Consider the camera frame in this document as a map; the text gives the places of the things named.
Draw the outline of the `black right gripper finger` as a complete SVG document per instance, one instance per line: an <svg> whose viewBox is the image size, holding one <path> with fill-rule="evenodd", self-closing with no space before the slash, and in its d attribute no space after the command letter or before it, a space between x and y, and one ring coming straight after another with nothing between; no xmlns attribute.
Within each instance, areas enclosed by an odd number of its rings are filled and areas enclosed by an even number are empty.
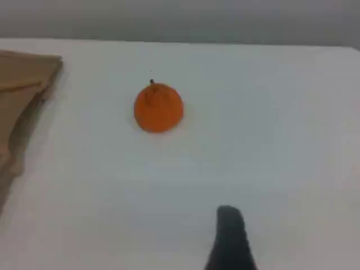
<svg viewBox="0 0 360 270"><path fill-rule="evenodd" d="M216 236L205 269L257 269L238 208L229 205L217 208Z"/></svg>

